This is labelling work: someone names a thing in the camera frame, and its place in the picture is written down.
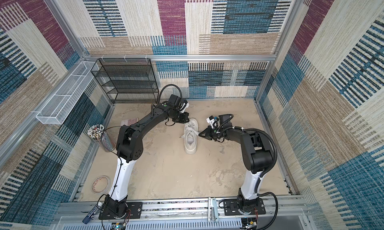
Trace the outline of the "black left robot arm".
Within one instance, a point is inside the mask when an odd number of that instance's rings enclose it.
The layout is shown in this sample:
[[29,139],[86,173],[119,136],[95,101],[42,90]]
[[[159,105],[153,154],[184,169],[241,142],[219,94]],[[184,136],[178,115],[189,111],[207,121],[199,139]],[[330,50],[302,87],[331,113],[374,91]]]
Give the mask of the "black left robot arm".
[[153,106],[151,112],[137,123],[120,127],[116,144],[118,165],[114,184],[105,196],[99,220],[125,219],[128,216],[128,185],[134,165],[144,152],[143,138],[165,120],[188,123],[189,113],[185,111],[188,106],[187,100],[171,95],[169,100]]

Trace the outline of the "white shoelace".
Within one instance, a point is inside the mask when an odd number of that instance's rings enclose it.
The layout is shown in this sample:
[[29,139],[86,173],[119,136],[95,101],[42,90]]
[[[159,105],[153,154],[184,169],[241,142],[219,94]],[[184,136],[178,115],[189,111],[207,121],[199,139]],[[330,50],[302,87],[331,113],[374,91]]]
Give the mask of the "white shoelace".
[[198,137],[198,135],[199,135],[199,132],[198,132],[198,126],[197,125],[185,124],[184,133],[181,136],[181,138],[183,138],[183,139],[187,138],[188,139],[188,137],[191,137],[191,138],[196,139]]

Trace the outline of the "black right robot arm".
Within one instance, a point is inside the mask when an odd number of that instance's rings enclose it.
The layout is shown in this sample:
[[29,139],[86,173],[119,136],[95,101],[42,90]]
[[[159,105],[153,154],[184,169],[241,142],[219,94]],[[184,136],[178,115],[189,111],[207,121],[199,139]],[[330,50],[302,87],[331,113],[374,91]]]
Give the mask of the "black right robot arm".
[[265,214],[263,204],[265,194],[260,193],[265,175],[277,162],[277,148],[273,139],[259,129],[244,129],[232,125],[232,114],[210,116],[209,126],[199,133],[199,137],[214,140],[233,141],[241,146],[243,163],[247,169],[244,183],[236,200],[223,200],[222,208],[226,216]]

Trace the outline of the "white sneaker shoe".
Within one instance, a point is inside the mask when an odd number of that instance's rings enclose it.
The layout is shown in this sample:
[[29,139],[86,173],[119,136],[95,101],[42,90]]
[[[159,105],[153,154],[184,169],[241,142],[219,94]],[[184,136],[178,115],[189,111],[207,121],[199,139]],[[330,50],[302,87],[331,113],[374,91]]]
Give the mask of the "white sneaker shoe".
[[[189,124],[189,125],[192,125],[192,124],[195,124],[198,126],[198,122],[196,119],[190,119],[190,122],[189,123],[186,123],[186,124]],[[184,146],[185,146],[185,152],[189,155],[192,155],[194,154],[196,151],[197,151],[197,138],[194,139],[194,138],[191,138],[191,137],[188,137],[184,139]]]

